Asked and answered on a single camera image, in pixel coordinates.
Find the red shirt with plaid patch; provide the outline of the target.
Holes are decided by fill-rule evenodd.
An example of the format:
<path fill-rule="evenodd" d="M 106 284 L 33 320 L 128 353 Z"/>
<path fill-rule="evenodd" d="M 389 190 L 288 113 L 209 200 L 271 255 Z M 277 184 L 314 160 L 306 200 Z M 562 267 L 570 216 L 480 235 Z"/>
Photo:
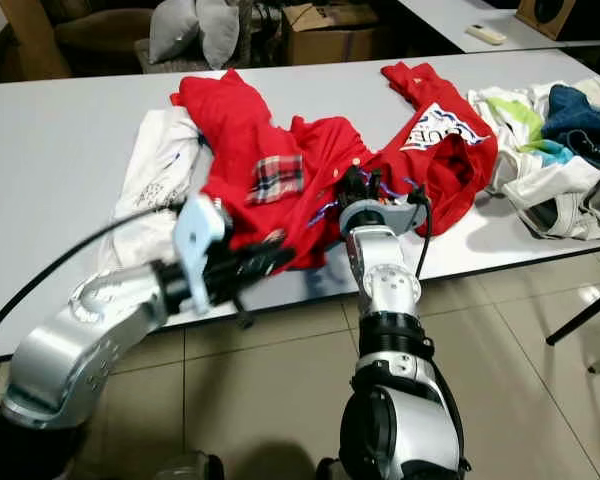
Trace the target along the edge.
<path fill-rule="evenodd" d="M 335 184 L 350 166 L 374 157 L 349 120 L 294 116 L 290 127 L 277 127 L 236 70 L 182 78 L 171 101 L 187 110 L 214 154 L 201 192 L 230 215 L 231 247 L 282 241 L 296 252 L 287 270 L 323 268 L 340 242 L 337 221 L 310 227 L 310 220 L 335 200 Z"/>

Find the red t-shirt with white print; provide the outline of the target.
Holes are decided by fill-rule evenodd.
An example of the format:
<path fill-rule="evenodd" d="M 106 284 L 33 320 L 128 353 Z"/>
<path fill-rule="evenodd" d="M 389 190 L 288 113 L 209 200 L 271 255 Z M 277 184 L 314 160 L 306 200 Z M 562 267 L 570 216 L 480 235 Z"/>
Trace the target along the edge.
<path fill-rule="evenodd" d="M 486 120 L 428 63 L 379 69 L 391 90 L 413 108 L 409 122 L 376 155 L 395 193 L 422 187 L 431 201 L 431 227 L 440 236 L 468 214 L 495 172 L 498 141 Z"/>

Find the white garment with blue print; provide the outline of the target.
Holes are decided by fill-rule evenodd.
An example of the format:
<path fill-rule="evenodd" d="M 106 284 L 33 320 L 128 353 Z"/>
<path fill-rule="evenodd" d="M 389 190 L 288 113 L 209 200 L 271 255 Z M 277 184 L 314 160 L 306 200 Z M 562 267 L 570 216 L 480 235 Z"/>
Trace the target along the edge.
<path fill-rule="evenodd" d="M 204 186 L 214 160 L 185 108 L 150 110 L 137 129 L 112 218 L 185 200 Z M 96 251 L 96 268 L 111 270 L 172 259 L 175 212 L 155 212 L 112 230 Z"/>

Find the brown cardboard box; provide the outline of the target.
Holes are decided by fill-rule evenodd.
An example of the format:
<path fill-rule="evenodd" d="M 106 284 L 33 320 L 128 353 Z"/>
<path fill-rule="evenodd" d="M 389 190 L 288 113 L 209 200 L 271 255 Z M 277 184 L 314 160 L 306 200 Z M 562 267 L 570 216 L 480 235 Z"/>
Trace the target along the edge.
<path fill-rule="evenodd" d="M 365 4 L 285 6 L 285 58 L 291 65 L 377 59 L 384 29 Z"/>

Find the white garment with green print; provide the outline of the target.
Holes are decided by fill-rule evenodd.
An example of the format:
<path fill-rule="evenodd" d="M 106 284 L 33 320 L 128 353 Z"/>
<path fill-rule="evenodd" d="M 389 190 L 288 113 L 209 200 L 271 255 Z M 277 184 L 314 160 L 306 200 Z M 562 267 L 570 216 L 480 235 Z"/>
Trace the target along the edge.
<path fill-rule="evenodd" d="M 507 198 L 538 237 L 600 241 L 600 219 L 585 206 L 585 197 L 600 183 L 600 169 L 542 136 L 555 86 L 466 92 L 466 100 L 497 140 L 495 173 L 486 191 Z"/>

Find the white remote control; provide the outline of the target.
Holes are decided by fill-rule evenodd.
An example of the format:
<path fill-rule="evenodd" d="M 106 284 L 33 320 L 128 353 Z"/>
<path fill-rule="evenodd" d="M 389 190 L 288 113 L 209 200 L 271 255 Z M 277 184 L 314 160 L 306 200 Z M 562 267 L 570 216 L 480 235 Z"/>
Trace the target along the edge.
<path fill-rule="evenodd" d="M 498 32 L 497 29 L 492 29 L 487 26 L 480 26 L 480 24 L 470 24 L 470 26 L 465 28 L 465 32 L 473 38 L 478 38 L 479 41 L 482 41 L 489 46 L 505 45 L 507 41 L 507 37 L 504 33 Z"/>

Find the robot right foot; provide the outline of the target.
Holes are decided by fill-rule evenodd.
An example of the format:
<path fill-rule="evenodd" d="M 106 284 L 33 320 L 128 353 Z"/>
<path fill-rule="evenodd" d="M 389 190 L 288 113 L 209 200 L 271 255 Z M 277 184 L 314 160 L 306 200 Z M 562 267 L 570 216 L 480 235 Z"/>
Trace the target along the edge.
<path fill-rule="evenodd" d="M 324 457 L 315 467 L 315 480 L 351 480 L 344 465 L 336 458 Z"/>

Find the grey pillow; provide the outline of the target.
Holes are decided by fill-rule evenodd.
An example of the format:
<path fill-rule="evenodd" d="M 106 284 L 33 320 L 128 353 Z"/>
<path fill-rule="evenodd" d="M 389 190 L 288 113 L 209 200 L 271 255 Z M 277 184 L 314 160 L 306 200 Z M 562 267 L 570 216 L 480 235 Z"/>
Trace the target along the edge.
<path fill-rule="evenodd" d="M 196 0 L 163 0 L 150 20 L 150 64 L 177 58 L 200 33 Z"/>
<path fill-rule="evenodd" d="M 222 69 L 239 41 L 239 0 L 195 0 L 201 31 L 201 52 L 208 67 Z"/>

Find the dark blue garment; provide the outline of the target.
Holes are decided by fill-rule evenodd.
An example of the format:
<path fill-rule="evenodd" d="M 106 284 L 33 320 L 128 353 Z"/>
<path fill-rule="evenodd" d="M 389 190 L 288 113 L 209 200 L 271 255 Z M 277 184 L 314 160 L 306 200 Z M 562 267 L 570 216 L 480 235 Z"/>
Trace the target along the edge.
<path fill-rule="evenodd" d="M 600 169 L 600 108 L 594 108 L 584 92 L 569 84 L 552 84 L 541 134 Z"/>

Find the black table leg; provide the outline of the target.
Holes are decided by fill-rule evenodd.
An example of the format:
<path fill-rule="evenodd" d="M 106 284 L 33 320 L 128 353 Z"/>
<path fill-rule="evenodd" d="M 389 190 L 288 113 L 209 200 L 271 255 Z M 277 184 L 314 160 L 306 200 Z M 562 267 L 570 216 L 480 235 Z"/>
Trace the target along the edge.
<path fill-rule="evenodd" d="M 547 335 L 544 342 L 546 342 L 547 346 L 556 346 L 560 340 L 568 337 L 568 335 L 573 334 L 575 330 L 578 330 L 580 326 L 583 326 L 588 323 L 589 320 L 592 320 L 594 316 L 600 314 L 600 297 L 597 300 L 589 303 L 587 307 L 584 307 L 579 314 L 576 314 L 574 317 L 561 325 L 559 329 L 555 330 L 555 332 Z"/>

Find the wooden speaker box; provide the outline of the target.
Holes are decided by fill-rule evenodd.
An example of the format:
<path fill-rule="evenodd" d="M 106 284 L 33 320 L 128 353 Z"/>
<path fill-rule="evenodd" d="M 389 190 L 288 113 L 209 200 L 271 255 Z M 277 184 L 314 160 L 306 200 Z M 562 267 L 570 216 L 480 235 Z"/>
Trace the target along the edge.
<path fill-rule="evenodd" d="M 515 17 L 556 41 L 600 41 L 600 0 L 520 0 Z"/>

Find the brown wooden post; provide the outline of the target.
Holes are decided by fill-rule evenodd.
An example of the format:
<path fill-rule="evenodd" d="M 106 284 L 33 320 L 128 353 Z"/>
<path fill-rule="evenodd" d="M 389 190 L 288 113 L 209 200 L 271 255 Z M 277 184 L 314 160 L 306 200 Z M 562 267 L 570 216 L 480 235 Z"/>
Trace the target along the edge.
<path fill-rule="evenodd" d="M 0 0 L 0 9 L 15 37 L 18 64 L 26 81 L 73 76 L 41 0 Z"/>

